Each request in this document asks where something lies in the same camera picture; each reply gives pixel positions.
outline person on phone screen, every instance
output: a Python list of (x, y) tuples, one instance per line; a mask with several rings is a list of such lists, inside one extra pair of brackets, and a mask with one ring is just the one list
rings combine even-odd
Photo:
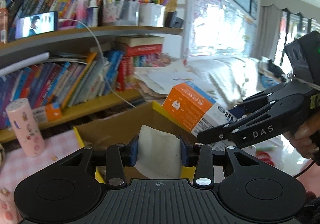
[(40, 20), (40, 17), (38, 15), (36, 16), (33, 16), (31, 18), (31, 24), (30, 24), (30, 29), (29, 29), (29, 36), (32, 36), (32, 35), (36, 35), (36, 29), (38, 28), (39, 26), (39, 20)]

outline phone screen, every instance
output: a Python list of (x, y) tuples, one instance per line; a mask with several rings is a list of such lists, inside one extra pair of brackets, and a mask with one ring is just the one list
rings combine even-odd
[(16, 39), (54, 31), (55, 14), (55, 12), (47, 12), (19, 19), (16, 26)]

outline ribbed gray surface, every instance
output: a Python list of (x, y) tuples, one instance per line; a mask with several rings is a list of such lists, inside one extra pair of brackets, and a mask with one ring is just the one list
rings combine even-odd
[[(90, 214), (70, 224), (244, 224), (227, 212), (212, 192), (191, 187), (187, 180), (133, 180), (107, 192)], [(296, 220), (287, 224), (297, 224)]]

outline yellow label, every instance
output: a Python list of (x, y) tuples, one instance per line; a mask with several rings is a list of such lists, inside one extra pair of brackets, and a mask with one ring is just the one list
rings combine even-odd
[(310, 97), (310, 109), (320, 106), (320, 94), (316, 94)]

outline pink checkered tablecloth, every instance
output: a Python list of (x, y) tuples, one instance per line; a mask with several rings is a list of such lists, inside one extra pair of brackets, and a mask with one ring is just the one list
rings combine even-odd
[(50, 137), (45, 140), (45, 144), (44, 152), (37, 157), (27, 157), (22, 148), (7, 153), (0, 170), (0, 188), (13, 192), (26, 177), (80, 148), (73, 130)]

